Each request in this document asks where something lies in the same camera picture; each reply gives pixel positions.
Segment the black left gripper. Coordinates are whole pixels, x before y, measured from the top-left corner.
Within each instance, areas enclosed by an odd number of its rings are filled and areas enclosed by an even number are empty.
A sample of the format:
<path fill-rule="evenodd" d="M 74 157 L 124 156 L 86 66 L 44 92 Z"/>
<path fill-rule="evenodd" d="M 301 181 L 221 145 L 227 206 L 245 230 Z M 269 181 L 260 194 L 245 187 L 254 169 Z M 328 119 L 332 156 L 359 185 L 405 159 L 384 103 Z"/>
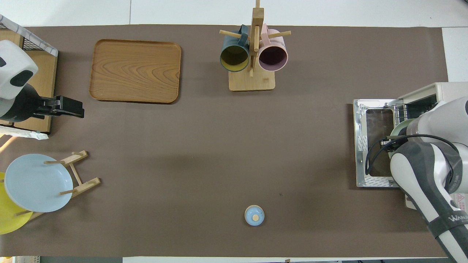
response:
<path fill-rule="evenodd" d="M 41 97 L 32 85 L 26 84 L 14 99 L 1 99 L 1 120 L 22 122 L 29 118 L 44 119 L 46 115 L 56 115 L 52 106 L 57 106 L 58 101 L 58 115 L 84 118 L 81 101 L 65 96 Z"/>

